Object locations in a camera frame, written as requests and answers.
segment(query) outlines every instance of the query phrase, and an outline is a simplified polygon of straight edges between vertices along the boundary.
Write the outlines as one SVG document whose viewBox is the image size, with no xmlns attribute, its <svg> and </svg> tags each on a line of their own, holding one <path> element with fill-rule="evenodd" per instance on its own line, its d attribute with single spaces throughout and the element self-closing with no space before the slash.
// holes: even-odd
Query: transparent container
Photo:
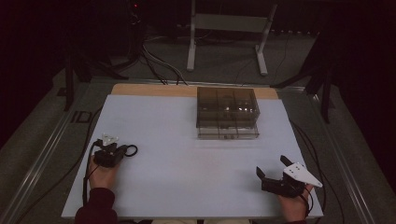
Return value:
<svg viewBox="0 0 396 224">
<path fill-rule="evenodd" d="M 199 138 L 257 138 L 259 115 L 253 89 L 198 88 L 196 127 Z"/>
</svg>

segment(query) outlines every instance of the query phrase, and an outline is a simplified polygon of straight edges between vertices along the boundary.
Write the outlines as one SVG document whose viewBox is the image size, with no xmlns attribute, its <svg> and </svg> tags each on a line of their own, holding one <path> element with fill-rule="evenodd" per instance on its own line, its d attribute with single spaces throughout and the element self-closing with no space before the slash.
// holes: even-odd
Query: table leg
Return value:
<svg viewBox="0 0 396 224">
<path fill-rule="evenodd" d="M 260 45 L 256 45 L 256 55 L 257 55 L 257 62 L 260 67 L 260 75 L 262 76 L 267 76 L 268 71 L 267 71 L 267 66 L 265 64 L 264 56 L 262 54 L 262 51 L 264 49 L 265 42 L 267 41 L 268 34 L 270 33 L 272 21 L 276 12 L 276 4 L 272 5 L 270 14 L 267 18 L 267 23 L 265 23 L 264 29 L 262 30 L 262 41 L 260 42 Z"/>
<path fill-rule="evenodd" d="M 187 60 L 187 71 L 194 70 L 195 63 L 195 0 L 191 1 L 191 28 L 190 28 L 190 48 L 189 58 Z"/>
</svg>

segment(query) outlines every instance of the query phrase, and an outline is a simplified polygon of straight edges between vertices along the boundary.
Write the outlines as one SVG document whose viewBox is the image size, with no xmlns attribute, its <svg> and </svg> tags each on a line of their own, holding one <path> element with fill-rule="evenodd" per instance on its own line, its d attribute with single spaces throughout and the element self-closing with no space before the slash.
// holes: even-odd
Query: floor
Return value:
<svg viewBox="0 0 396 224">
<path fill-rule="evenodd" d="M 264 48 L 269 75 L 263 77 L 254 55 L 257 40 L 254 35 L 237 41 L 216 39 L 216 44 L 203 44 L 197 39 L 200 45 L 193 72 L 186 70 L 187 37 L 170 39 L 152 34 L 145 46 L 151 54 L 177 68 L 190 85 L 268 87 L 296 75 L 315 42 L 307 35 L 270 34 Z M 158 64 L 155 68 L 170 84 L 176 83 L 174 71 Z M 55 76 L 53 89 L 0 151 L 1 223 L 73 223 L 61 218 L 61 213 L 76 175 L 77 168 L 73 167 L 78 166 L 97 120 L 93 118 L 90 126 L 73 117 L 77 113 L 94 114 L 114 84 L 120 82 L 95 69 L 92 72 L 95 76 L 90 83 L 76 79 L 76 99 L 68 112 L 64 112 L 64 97 L 57 96 L 64 87 L 64 70 Z M 123 82 L 161 84 L 143 60 L 120 74 L 129 78 Z M 318 114 L 320 95 L 304 93 L 306 81 L 277 92 L 293 123 L 307 167 L 314 175 L 322 175 L 326 187 L 317 189 L 324 211 L 319 223 L 396 223 L 396 197 L 337 88 L 332 86 L 331 122 L 326 124 Z"/>
</svg>

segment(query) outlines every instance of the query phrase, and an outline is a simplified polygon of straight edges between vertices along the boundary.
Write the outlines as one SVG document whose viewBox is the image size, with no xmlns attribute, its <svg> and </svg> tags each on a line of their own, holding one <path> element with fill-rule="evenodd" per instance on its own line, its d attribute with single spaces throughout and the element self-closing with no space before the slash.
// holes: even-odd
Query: white table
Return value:
<svg viewBox="0 0 396 224">
<path fill-rule="evenodd" d="M 256 166 L 267 177 L 279 179 L 285 167 L 280 155 L 302 164 L 304 160 L 282 102 L 258 104 L 257 139 L 200 140 L 195 97 L 108 95 L 91 143 L 108 133 L 120 138 L 119 146 L 139 147 L 120 167 L 114 188 L 119 217 L 281 217 L 276 196 L 261 191 Z M 62 217 L 73 218 L 82 206 L 86 162 L 87 155 Z M 310 216 L 321 217 L 317 195 L 312 195 Z"/>
</svg>

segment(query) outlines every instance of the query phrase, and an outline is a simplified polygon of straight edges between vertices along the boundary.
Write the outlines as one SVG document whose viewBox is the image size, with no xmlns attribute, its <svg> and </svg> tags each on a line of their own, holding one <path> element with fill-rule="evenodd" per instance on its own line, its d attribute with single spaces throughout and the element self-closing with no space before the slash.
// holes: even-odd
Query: metal frame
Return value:
<svg viewBox="0 0 396 224">
<path fill-rule="evenodd" d="M 194 84 L 201 84 L 201 85 L 220 85 L 220 86 L 234 86 L 234 85 L 227 85 L 227 84 L 219 84 L 219 83 L 194 83 Z M 0 223 L 13 223 L 17 215 L 20 213 L 22 208 L 25 206 L 27 199 L 29 198 L 33 188 L 35 187 L 36 182 L 38 181 L 39 177 L 41 176 L 42 172 L 44 171 L 52 152 L 55 150 L 58 142 L 60 141 L 61 137 L 64 134 L 64 130 L 67 127 L 67 123 L 71 118 L 72 111 L 74 107 L 78 104 L 80 98 L 84 94 L 84 91 L 78 91 L 77 94 L 77 101 L 74 102 L 68 112 L 65 112 L 57 126 L 55 127 L 51 137 L 49 138 L 47 144 L 43 147 L 41 153 L 37 157 L 35 163 L 32 165 L 30 170 L 27 172 L 25 178 L 21 182 L 16 194 L 14 195 L 11 203 L 8 205 L 2 216 L 0 216 Z M 278 90 L 283 92 L 296 92 L 300 94 L 305 94 L 304 88 L 293 88 L 287 87 L 284 90 Z M 361 223 L 375 223 L 375 219 L 368 207 L 367 202 L 364 200 L 364 196 L 362 195 L 361 188 L 359 187 L 357 181 L 355 180 L 348 164 L 347 160 L 344 156 L 343 150 L 335 141 L 335 138 L 332 132 L 326 126 L 325 121 L 320 115 L 319 105 L 320 101 L 317 95 L 308 95 L 307 96 L 310 100 L 312 109 L 314 110 L 316 117 L 318 119 L 319 124 L 322 126 L 322 130 L 329 139 L 331 147 L 330 150 L 334 155 L 336 165 L 340 169 L 340 174 L 346 183 L 346 188 L 349 192 L 352 202 L 355 204 L 357 209 L 358 215 L 361 218 Z"/>
<path fill-rule="evenodd" d="M 262 51 L 267 40 L 273 18 L 276 12 L 277 4 L 273 4 L 271 11 L 267 18 L 262 17 L 243 17 L 243 16 L 226 16 L 226 15 L 209 15 L 200 14 L 195 11 L 195 0 L 191 2 L 191 34 L 190 34 L 190 49 L 187 60 L 187 71 L 192 72 L 195 64 L 195 30 L 196 29 L 210 29 L 210 30 L 229 30 L 241 32 L 262 33 L 262 40 L 259 45 L 256 45 L 257 62 L 260 67 L 260 74 L 262 76 L 268 75 L 267 66 L 265 64 Z"/>
</svg>

